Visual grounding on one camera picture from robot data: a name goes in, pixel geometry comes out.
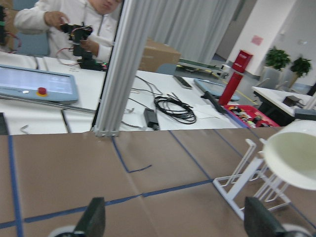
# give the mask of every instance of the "pink sign on wall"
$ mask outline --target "pink sign on wall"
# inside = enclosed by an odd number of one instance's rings
[[[261,38],[260,36],[253,36],[251,40],[251,42],[257,46],[259,46],[262,41],[263,41],[263,38]]]

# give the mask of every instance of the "green plant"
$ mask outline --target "green plant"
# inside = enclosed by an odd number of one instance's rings
[[[312,68],[310,64],[310,59],[299,57],[293,62],[290,70],[297,74],[300,78],[303,74],[307,75],[310,69]]]
[[[266,55],[266,65],[279,71],[281,68],[285,68],[290,62],[289,55],[284,50],[277,49],[276,47],[270,49]]]

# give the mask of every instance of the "white hoodie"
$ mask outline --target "white hoodie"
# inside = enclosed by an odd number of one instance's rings
[[[33,8],[19,11],[14,19],[15,27],[24,34],[48,32],[51,57],[56,57],[56,53],[60,49],[71,48],[72,45],[66,33],[45,24],[44,13],[47,11],[65,13],[70,20],[69,24],[82,25],[84,22],[86,26],[91,26],[93,32],[89,38],[99,43],[99,53],[95,59],[108,62],[117,27],[117,21],[110,14],[100,15],[88,0],[39,0]],[[58,57],[70,60],[78,59],[68,50],[62,50]]]

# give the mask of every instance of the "red fire extinguisher box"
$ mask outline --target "red fire extinguisher box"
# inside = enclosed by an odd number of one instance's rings
[[[253,54],[245,50],[240,50],[235,62],[233,63],[232,68],[235,69],[237,72],[243,73],[252,56]]]

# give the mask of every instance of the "red tray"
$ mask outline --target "red tray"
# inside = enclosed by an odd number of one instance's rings
[[[224,107],[230,113],[231,116],[237,118],[240,122],[242,122],[243,124],[245,124],[248,127],[252,127],[252,126],[249,125],[247,122],[243,121],[242,119],[240,119],[232,111],[230,111],[230,107],[233,107],[233,108],[238,107],[238,108],[242,109],[245,113],[247,113],[247,115],[250,116],[248,121],[253,121],[253,119],[256,116],[260,116],[261,120],[255,123],[256,127],[260,127],[261,124],[263,124],[263,123],[268,124],[271,127],[279,127],[279,125],[276,122],[274,122],[268,116],[266,116],[265,114],[263,114],[262,112],[260,112],[259,110],[257,110],[255,107],[253,107],[251,105],[225,105]]]

